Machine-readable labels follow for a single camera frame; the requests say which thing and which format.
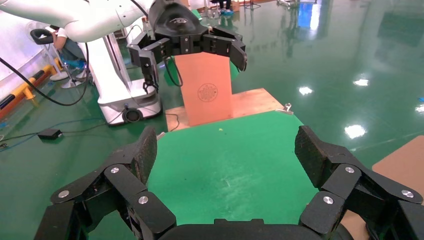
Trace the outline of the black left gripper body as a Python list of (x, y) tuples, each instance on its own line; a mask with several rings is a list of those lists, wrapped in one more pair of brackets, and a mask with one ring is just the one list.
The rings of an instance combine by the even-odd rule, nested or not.
[(202, 51), (202, 37), (208, 28), (179, 0), (155, 0), (148, 20), (154, 39), (160, 42), (166, 57)]

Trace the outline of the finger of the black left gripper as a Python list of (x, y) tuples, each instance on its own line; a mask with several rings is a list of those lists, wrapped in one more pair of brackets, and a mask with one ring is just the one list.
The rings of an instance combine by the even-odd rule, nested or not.
[(153, 39), (142, 32), (128, 43), (131, 63), (141, 68), (146, 84), (156, 84), (159, 80), (158, 64), (168, 64), (172, 53), (172, 39)]
[(202, 35), (202, 51), (223, 57), (228, 57), (239, 71), (244, 72), (247, 68), (248, 57), (243, 36), (214, 26)]

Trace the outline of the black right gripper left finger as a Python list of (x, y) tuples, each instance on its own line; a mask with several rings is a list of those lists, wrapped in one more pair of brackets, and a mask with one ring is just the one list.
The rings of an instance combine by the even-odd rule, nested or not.
[(138, 240), (157, 240), (174, 228), (176, 216), (147, 187), (157, 148), (156, 130), (146, 127), (97, 169), (56, 190), (35, 239), (86, 240), (112, 212)]

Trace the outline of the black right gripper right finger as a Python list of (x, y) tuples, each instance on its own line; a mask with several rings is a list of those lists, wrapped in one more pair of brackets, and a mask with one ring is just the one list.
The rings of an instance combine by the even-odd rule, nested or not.
[(328, 240), (345, 213), (359, 215), (380, 240), (424, 237), (423, 197), (414, 189), (365, 167), (347, 148), (324, 142), (299, 127), (294, 153), (317, 194), (299, 224)]

